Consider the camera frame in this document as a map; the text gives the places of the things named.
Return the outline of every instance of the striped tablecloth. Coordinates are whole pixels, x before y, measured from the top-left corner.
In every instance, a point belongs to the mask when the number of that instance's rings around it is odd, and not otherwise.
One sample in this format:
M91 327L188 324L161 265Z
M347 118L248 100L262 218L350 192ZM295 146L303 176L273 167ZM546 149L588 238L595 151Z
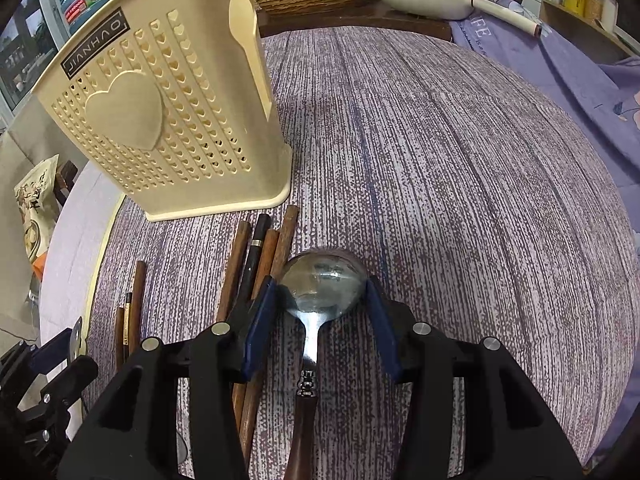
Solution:
M447 335L500 338L586 460L626 385L640 290L625 210L580 130L514 73L443 41L345 27L264 44L294 153L291 196L269 212L300 206L293 253L346 248ZM100 377L89 406L114 375L114 310L134 262L148 262L142 336L190 338L213 320L238 221L257 215L151 224L124 203L95 294L87 346ZM283 475L302 342L283 316L252 478ZM363 312L323 333L319 361L316 475L390 478L410 389L385 377ZM178 429L188 437L187 387Z

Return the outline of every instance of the silver bolt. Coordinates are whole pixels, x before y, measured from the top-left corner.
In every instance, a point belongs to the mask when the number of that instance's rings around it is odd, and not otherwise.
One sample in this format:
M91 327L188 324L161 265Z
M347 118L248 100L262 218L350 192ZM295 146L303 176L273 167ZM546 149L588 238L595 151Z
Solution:
M211 327L211 331L215 335L225 335L227 332L229 332L229 330L231 330L229 323L225 323L224 321L214 323Z
M142 342L142 349L146 350L147 352L151 352L152 350L155 350L159 346L160 346L160 341L158 338L155 338L155 337L147 337Z
M431 333L431 325L419 321L414 324L414 332L418 335L429 335Z
M498 341L495 337L488 337L487 339L482 341L482 344L488 350L496 351L498 348L500 348L500 341Z

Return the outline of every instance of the spoon handle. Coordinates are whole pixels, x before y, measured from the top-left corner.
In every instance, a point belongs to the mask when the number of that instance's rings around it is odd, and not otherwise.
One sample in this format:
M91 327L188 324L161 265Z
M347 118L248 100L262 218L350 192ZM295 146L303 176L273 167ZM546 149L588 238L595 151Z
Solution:
M314 420L318 397L296 394L293 415L293 437L284 480L310 480L311 458L314 450Z

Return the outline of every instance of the basket base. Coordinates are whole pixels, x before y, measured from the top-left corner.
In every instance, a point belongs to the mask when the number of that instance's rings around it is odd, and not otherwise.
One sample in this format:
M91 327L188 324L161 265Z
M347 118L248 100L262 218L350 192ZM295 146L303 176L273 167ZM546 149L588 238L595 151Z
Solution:
M291 191L291 177L292 171L292 149L288 144L285 144L285 153L283 158L285 159L289 167L289 178L285 184L285 187L273 198L267 198L265 200L253 200L249 202L233 202L228 204L213 205L208 207L199 207L196 209L185 209L182 211L172 211L170 213L149 214L145 212L145 217L150 222L159 222L162 220L175 220L177 218L190 218L193 216L214 215L218 213L231 213L235 211L249 211L253 209L268 209L270 207L276 207L282 204L289 196Z

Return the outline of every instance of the heart emblem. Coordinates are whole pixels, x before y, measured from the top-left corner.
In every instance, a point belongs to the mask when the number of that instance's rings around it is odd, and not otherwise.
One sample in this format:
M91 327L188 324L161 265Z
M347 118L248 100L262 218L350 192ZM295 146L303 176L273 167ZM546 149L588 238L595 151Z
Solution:
M95 133L146 152L162 134L162 96L142 72L119 73L107 91L88 97L84 112Z

